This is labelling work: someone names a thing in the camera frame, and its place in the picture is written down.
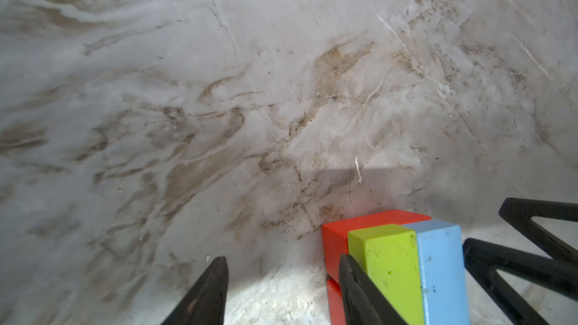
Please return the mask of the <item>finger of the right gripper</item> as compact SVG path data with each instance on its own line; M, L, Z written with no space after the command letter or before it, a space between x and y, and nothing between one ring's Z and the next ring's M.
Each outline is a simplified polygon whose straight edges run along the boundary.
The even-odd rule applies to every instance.
M547 321L499 272L514 275L577 301L577 266L478 239L463 244L465 268L514 324Z
M577 204L507 198L499 215L554 260L577 264L577 249L554 236L533 218L577 222Z

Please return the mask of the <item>lime green block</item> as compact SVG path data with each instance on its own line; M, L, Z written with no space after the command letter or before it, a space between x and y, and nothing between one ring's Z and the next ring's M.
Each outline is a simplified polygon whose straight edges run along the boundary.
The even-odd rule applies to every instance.
M425 323L414 230L397 224L352 230L348 249L406 323Z

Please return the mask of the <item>red rectangular block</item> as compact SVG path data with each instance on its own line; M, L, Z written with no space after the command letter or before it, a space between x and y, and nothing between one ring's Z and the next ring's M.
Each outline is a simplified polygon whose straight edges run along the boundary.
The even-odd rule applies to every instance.
M322 239L325 254L325 266L328 275L339 284L340 256L349 253L348 234L361 230L389 224L412 224L431 220L430 216L402 210L364 215L322 225Z
M327 280L328 304L332 325L346 325L342 292L339 284L332 278Z

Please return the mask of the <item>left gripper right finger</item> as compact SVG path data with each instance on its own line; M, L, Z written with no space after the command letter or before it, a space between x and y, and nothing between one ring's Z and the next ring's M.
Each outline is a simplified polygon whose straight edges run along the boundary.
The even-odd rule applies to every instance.
M351 255L340 256L339 281L347 325L406 325Z

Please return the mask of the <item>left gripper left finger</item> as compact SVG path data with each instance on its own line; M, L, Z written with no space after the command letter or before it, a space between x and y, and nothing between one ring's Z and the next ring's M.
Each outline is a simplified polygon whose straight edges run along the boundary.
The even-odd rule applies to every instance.
M223 325L229 284L226 257L215 257L162 325Z

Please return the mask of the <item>light blue block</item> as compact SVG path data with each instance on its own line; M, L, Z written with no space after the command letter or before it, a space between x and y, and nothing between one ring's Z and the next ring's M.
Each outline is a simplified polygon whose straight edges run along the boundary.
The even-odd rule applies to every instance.
M469 324L461 228L440 220L405 226L415 231L426 324Z

